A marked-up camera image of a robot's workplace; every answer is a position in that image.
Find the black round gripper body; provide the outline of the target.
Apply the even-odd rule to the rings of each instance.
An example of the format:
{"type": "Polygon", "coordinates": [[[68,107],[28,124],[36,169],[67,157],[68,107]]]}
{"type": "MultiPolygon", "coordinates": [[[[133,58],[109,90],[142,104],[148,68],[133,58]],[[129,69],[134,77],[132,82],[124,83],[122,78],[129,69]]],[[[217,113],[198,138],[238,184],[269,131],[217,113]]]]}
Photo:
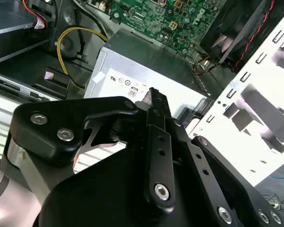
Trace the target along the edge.
{"type": "Polygon", "coordinates": [[[176,204],[164,213],[144,197],[146,154],[128,148],[58,184],[41,227],[217,227],[218,218],[185,163],[174,164],[176,204]]]}

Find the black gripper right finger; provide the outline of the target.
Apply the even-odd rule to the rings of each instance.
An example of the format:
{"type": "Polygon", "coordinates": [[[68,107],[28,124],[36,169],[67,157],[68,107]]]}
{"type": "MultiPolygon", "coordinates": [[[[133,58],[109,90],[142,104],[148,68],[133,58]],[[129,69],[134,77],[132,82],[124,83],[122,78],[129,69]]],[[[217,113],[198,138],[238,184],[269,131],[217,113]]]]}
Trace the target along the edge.
{"type": "Polygon", "coordinates": [[[183,161],[185,180],[193,180],[198,204],[198,227],[284,227],[279,212],[204,137],[191,140],[181,123],[172,118],[168,100],[160,95],[160,107],[176,154],[183,161]]]}

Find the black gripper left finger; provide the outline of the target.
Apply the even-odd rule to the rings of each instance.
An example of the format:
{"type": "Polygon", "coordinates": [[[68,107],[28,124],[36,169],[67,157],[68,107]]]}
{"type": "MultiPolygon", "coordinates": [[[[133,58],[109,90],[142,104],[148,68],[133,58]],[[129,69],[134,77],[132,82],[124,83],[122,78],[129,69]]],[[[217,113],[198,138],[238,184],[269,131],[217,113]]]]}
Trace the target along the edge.
{"type": "Polygon", "coordinates": [[[170,134],[171,112],[165,95],[150,88],[141,105],[123,96],[23,104],[10,126],[10,161],[43,203],[72,174],[76,156],[126,141],[145,154],[138,196],[157,212],[175,206],[170,134]]]}

